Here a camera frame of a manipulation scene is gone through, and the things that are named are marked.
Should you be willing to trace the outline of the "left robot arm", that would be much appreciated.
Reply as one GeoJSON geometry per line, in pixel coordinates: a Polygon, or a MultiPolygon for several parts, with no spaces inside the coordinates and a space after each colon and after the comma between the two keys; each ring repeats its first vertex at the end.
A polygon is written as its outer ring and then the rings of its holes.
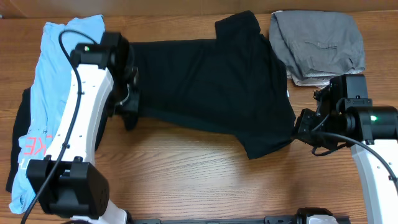
{"type": "Polygon", "coordinates": [[[105,32],[100,42],[79,43],[65,56],[72,77],[60,126],[44,157],[27,166],[34,203],[67,223],[132,223],[131,214],[110,200],[95,148],[107,116],[120,115],[128,130],[137,123],[134,49],[120,33],[105,32]]]}

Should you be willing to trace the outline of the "black t-shirt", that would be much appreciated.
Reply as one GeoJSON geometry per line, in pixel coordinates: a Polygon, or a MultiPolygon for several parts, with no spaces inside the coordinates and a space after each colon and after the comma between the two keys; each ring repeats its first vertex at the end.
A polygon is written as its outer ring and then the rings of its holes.
{"type": "Polygon", "coordinates": [[[291,143],[285,65],[251,11],[215,23],[215,39],[135,42],[139,112],[235,136],[248,158],[291,143]]]}

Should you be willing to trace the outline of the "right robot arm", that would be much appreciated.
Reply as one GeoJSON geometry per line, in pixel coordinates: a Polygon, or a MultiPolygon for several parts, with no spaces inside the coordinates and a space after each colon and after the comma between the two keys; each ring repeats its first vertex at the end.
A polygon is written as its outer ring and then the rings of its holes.
{"type": "Polygon", "coordinates": [[[359,172],[369,223],[397,223],[397,109],[374,106],[363,74],[334,77],[302,110],[294,139],[327,156],[344,147],[359,172]]]}

